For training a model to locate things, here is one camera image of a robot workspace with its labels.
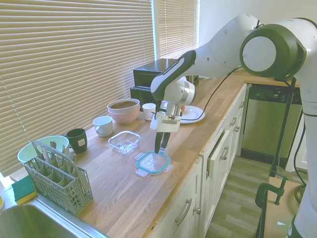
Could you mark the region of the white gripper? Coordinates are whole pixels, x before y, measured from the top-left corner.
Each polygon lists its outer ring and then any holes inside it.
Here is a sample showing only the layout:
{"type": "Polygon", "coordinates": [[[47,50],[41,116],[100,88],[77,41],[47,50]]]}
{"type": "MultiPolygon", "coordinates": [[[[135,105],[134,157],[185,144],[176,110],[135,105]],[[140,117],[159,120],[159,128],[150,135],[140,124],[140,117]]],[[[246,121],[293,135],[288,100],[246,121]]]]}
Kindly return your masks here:
{"type": "Polygon", "coordinates": [[[177,132],[180,127],[181,119],[169,118],[166,115],[161,115],[157,119],[156,138],[155,138],[155,152],[159,152],[160,148],[166,148],[170,134],[177,132]]]}

